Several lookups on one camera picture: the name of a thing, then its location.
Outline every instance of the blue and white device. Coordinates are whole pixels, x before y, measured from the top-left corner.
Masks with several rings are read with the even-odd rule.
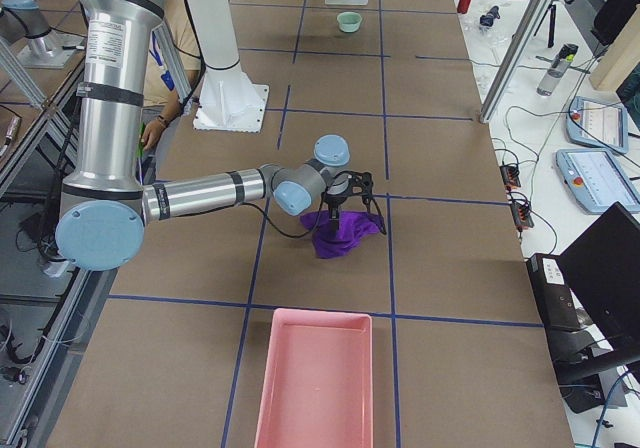
[[[616,201],[631,213],[640,213],[640,194],[608,149],[558,150],[556,164],[588,213],[604,213]]]
[[[579,145],[605,147],[624,154],[629,151],[627,119],[622,103],[609,105],[576,96],[567,113],[567,134]]]

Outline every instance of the blue joint cap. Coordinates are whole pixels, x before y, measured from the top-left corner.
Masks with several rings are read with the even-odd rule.
[[[314,149],[316,160],[327,166],[344,166],[349,163],[349,145],[338,135],[324,135]]]
[[[33,0],[2,0],[3,8],[10,10],[37,10],[38,4]]]
[[[298,183],[283,181],[273,192],[273,196],[284,211],[297,216],[311,206],[311,195]]]
[[[56,228],[60,254],[85,270],[104,271],[133,258],[144,235],[142,219],[117,201],[85,201],[62,217]]]

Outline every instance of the person's arm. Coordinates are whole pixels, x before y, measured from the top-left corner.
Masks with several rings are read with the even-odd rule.
[[[186,72],[186,75],[189,83],[193,86],[198,76],[198,72],[190,70]],[[158,141],[160,141],[160,137],[162,136],[162,133],[164,133],[164,130],[166,130],[169,124],[180,115],[180,100],[178,99],[178,92],[174,88],[169,93],[167,103],[162,108],[160,114],[145,126],[144,132],[140,137],[140,142],[144,144],[143,149],[150,150],[156,146]]]

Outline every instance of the purple cloth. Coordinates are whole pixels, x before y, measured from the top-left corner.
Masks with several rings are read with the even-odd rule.
[[[313,228],[317,213],[307,213],[300,217],[302,225],[307,229]],[[329,212],[320,212],[318,227],[313,233],[312,241],[318,258],[337,258],[344,256],[360,244],[360,240],[367,235],[379,233],[378,215],[369,215],[360,211],[341,211],[340,228],[332,231],[329,223]]]

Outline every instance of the person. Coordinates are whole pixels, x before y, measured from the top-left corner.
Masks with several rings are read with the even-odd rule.
[[[178,48],[187,79],[193,86],[200,69],[200,51],[184,0],[165,0],[164,17]],[[158,166],[166,155],[182,113],[178,93],[168,75],[155,35],[152,35],[149,41],[143,95],[142,122],[145,127],[140,142],[147,153],[153,152],[155,148],[155,161]]]

